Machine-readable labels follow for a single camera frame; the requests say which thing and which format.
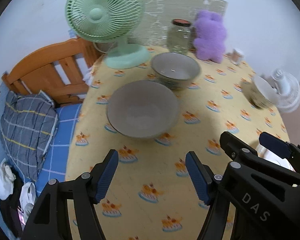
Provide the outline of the white floor fan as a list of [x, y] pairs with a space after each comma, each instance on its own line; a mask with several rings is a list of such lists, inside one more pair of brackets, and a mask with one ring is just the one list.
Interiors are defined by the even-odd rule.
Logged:
[[263, 96], [277, 107], [280, 113], [292, 113], [300, 106], [300, 84], [290, 73], [281, 69], [273, 71], [272, 82], [266, 81]]

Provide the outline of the blue checked bed sheet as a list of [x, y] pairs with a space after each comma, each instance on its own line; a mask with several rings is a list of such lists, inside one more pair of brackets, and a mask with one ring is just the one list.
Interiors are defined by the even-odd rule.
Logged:
[[43, 168], [35, 183], [36, 194], [40, 195], [50, 179], [65, 181], [66, 164], [68, 161], [69, 147], [74, 136], [75, 126], [81, 111], [81, 104], [68, 105], [57, 109], [59, 125], [51, 141]]

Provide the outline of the grey bowl floral outside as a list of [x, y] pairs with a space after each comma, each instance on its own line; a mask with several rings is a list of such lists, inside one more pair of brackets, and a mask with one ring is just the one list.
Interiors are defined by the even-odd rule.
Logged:
[[201, 67], [193, 58], [178, 53], [152, 57], [150, 66], [157, 80], [172, 90], [183, 90], [200, 75]]

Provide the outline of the orange wooden bed headboard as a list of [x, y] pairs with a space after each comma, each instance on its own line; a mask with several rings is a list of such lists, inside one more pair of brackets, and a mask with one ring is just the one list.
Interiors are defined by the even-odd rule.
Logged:
[[72, 38], [32, 52], [1, 79], [15, 93], [29, 95], [42, 90], [60, 106], [82, 103], [79, 96], [88, 92], [88, 85], [75, 59], [79, 54], [88, 67], [102, 56], [92, 42]]

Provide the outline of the purple plush toy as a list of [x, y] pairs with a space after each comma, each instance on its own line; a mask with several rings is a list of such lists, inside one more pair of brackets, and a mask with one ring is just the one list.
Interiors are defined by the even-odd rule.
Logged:
[[222, 16], [213, 11], [200, 10], [193, 26], [196, 31], [193, 41], [196, 57], [203, 61], [221, 63], [227, 35]]

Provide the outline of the white plate red pattern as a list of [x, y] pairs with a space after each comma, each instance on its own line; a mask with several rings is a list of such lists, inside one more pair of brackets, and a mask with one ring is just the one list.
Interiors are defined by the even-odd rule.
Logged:
[[256, 147], [256, 151], [258, 153], [258, 156], [260, 158], [263, 158], [269, 162], [272, 162], [276, 165], [282, 166], [286, 169], [289, 169], [293, 172], [295, 172], [294, 168], [292, 165], [289, 163], [287, 159], [282, 159], [281, 157], [277, 156], [275, 153], [271, 152], [267, 148], [263, 147], [262, 145], [258, 144]]

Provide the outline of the large grey bowl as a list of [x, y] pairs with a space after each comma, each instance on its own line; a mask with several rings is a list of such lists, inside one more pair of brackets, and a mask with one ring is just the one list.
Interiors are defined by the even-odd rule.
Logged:
[[166, 86], [134, 81], [115, 90], [108, 101], [107, 119], [120, 134], [135, 139], [155, 138], [178, 121], [179, 100]]

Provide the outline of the green desk fan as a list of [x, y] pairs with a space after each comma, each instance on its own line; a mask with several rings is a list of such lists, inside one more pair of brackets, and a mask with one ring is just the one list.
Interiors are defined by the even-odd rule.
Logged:
[[128, 34], [141, 22], [143, 0], [67, 0], [68, 25], [81, 38], [95, 43], [116, 44], [106, 53], [112, 69], [128, 69], [145, 63], [150, 53], [145, 46], [129, 44]]

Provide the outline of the small white floral bowl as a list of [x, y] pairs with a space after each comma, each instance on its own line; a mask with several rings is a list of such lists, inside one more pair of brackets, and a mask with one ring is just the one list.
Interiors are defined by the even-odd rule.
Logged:
[[256, 108], [269, 108], [278, 102], [276, 90], [260, 76], [254, 76], [250, 82], [242, 81], [241, 85], [244, 96]]

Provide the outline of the green patterned wall cloth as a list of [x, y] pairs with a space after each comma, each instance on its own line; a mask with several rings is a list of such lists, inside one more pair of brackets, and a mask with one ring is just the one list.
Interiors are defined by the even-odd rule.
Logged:
[[144, 0], [145, 12], [138, 27], [129, 34], [128, 42], [144, 46], [166, 46], [168, 29], [173, 19], [194, 22], [200, 10], [225, 14], [224, 0]]

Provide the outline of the glass jar red lid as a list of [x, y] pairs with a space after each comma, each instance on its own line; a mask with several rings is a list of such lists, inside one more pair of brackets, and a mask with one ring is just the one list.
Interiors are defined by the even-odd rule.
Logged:
[[173, 19], [167, 33], [167, 47], [170, 52], [187, 55], [189, 51], [191, 22]]

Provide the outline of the grey plaid pillow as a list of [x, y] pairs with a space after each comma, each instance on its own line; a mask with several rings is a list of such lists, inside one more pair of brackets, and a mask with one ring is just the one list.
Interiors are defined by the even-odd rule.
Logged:
[[57, 127], [54, 101], [42, 90], [29, 95], [8, 92], [0, 119], [0, 140], [24, 179], [38, 180]]

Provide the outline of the white crumpled cloth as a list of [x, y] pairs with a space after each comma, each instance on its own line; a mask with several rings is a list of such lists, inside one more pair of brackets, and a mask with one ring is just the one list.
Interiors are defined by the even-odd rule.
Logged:
[[4, 158], [0, 163], [0, 200], [6, 200], [13, 194], [15, 174], [12, 172], [10, 165]]

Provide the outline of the white plastic bag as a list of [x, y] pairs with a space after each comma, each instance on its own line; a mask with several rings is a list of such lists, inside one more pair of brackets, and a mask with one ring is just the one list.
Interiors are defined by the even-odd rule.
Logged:
[[21, 188], [20, 206], [26, 223], [36, 202], [36, 188], [33, 182], [27, 182]]

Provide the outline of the cotton swab container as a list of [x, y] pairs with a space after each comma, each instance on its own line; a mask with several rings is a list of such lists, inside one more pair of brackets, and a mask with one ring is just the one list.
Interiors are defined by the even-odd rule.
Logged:
[[244, 57], [243, 51], [240, 49], [234, 48], [230, 57], [230, 62], [238, 66]]

